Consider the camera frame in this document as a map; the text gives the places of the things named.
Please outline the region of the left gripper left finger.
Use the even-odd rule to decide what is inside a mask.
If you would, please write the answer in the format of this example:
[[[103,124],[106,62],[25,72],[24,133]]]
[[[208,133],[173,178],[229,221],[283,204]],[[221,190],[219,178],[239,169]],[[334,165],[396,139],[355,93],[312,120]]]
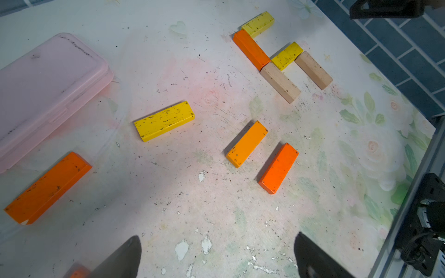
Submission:
[[[88,274],[87,278],[136,278],[141,254],[140,238],[134,235]]]

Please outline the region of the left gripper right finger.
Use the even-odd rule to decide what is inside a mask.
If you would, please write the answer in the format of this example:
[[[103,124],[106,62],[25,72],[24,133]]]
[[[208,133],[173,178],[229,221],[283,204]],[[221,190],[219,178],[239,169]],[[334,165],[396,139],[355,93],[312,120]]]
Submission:
[[[294,253],[301,278],[353,278],[346,269],[302,232],[296,236]]]

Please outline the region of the orange block low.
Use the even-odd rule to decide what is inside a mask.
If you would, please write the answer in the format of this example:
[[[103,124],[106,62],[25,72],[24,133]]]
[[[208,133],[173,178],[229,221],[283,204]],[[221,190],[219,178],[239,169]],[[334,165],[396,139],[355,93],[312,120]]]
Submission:
[[[276,194],[288,172],[294,165],[299,152],[285,143],[266,169],[258,184],[269,194]]]

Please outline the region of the light orange block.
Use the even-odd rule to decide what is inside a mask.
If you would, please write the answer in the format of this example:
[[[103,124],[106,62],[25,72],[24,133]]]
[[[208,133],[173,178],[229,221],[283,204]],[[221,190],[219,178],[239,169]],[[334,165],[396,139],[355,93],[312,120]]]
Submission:
[[[256,121],[228,151],[226,158],[235,168],[241,167],[267,133],[264,125]]]

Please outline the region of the yellow block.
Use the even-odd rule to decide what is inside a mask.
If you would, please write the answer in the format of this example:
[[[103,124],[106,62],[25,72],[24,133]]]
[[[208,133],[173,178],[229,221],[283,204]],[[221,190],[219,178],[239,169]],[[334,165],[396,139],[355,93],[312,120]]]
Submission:
[[[264,12],[249,22],[245,23],[241,29],[245,30],[252,38],[256,38],[275,23],[275,19],[269,12]]]
[[[187,101],[176,104],[134,123],[143,142],[150,141],[195,119]]]
[[[304,52],[303,48],[296,42],[292,42],[283,51],[277,54],[271,61],[279,70],[283,71],[287,66],[295,61],[300,54]]]

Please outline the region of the wooden block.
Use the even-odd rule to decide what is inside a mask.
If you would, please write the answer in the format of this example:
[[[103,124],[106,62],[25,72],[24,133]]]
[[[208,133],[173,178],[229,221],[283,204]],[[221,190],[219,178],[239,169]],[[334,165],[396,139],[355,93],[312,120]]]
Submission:
[[[293,103],[301,90],[273,63],[264,66],[260,74],[289,103]]]

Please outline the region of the wooden block low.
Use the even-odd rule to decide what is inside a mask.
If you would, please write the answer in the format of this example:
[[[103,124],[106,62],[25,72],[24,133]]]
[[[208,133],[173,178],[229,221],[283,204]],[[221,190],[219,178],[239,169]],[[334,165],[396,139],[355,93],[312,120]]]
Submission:
[[[297,65],[310,77],[320,90],[326,89],[333,81],[332,77],[308,53],[302,52],[296,59]]]

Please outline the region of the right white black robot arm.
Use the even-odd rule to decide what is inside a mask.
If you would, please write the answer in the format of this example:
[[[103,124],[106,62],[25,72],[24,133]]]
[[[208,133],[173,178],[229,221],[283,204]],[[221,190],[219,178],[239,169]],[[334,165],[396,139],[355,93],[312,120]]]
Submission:
[[[350,19],[413,19],[425,8],[438,9],[444,0],[360,0],[350,7]]]

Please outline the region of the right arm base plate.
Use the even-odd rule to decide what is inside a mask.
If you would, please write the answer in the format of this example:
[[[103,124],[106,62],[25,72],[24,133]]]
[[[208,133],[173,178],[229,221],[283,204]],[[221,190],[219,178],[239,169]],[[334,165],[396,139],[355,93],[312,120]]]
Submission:
[[[425,174],[396,238],[401,259],[431,276],[439,252],[445,249],[445,183]]]

